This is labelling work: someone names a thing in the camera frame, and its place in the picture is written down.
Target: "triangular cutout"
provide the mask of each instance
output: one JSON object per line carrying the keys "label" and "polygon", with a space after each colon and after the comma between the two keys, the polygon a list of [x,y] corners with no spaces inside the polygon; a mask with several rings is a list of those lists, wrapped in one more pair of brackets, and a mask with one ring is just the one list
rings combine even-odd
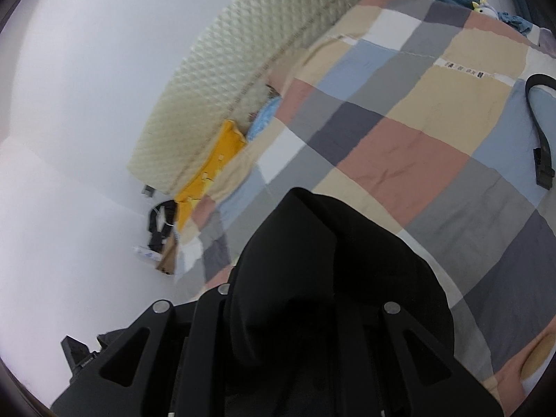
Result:
{"label": "triangular cutout", "polygon": [[413,332],[404,331],[404,337],[419,379],[424,386],[432,386],[451,376],[448,367]]}
{"label": "triangular cutout", "polygon": [[151,331],[146,327],[138,330],[127,343],[99,371],[100,375],[124,387],[131,386],[141,355]]}

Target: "black strap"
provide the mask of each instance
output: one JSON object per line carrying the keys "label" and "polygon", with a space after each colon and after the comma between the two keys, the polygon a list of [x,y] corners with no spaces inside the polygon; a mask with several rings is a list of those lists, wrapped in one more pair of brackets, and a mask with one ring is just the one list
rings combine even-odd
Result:
{"label": "black strap", "polygon": [[535,172],[537,174],[537,185],[546,189],[552,188],[552,179],[554,178],[554,169],[552,169],[552,156],[550,153],[550,145],[548,144],[547,137],[544,135],[543,129],[539,125],[539,121],[535,117],[531,102],[529,101],[529,92],[533,86],[543,85],[556,90],[556,80],[551,76],[544,74],[531,75],[525,83],[525,98],[527,100],[527,107],[529,114],[537,129],[537,136],[539,137],[540,147],[533,150],[535,158]]}

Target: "plaid bedspread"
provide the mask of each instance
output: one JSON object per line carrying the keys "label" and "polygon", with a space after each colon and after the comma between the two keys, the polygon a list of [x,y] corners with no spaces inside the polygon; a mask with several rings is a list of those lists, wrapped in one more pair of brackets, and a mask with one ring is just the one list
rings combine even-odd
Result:
{"label": "plaid bedspread", "polygon": [[[556,332],[556,193],[535,182],[533,73],[556,76],[556,60],[501,22],[434,0],[362,0],[185,225],[181,300],[226,280],[290,188],[334,196],[430,264],[455,356],[509,415],[525,358]],[[556,146],[556,99],[535,88],[532,101]]]}

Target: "plush unicorn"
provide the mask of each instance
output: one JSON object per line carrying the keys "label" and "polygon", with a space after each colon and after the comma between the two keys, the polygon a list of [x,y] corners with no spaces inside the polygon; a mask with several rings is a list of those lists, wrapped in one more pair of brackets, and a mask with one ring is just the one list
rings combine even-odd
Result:
{"label": "plush unicorn", "polygon": [[496,9],[490,6],[486,0],[481,0],[478,3],[473,2],[473,8],[474,8],[473,10],[478,13],[487,15],[488,17],[498,20],[498,12],[496,11]]}

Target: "black cloth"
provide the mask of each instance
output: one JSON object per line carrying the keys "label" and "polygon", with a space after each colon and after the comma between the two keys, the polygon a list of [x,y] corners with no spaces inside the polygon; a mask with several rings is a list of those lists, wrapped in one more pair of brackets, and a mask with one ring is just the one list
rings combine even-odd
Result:
{"label": "black cloth", "polygon": [[247,243],[230,278],[224,318],[243,368],[280,363],[327,325],[336,292],[395,301],[454,352],[446,295],[401,239],[345,203],[294,188]]}

